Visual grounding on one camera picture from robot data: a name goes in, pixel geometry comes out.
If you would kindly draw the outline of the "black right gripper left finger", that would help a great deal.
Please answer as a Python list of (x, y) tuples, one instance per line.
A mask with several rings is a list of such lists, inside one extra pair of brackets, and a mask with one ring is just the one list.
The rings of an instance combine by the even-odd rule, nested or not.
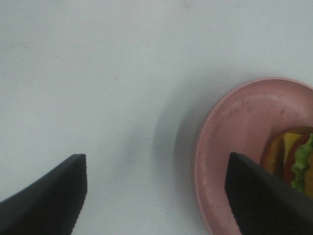
[(70, 235), (87, 194), (85, 154), (73, 154), (28, 187), (1, 201), (2, 235)]

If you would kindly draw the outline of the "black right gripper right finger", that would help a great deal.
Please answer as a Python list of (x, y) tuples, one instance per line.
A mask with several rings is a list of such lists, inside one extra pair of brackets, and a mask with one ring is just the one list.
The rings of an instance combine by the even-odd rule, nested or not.
[(245, 155), (230, 153), (224, 188), (241, 234), (313, 233), (313, 201)]

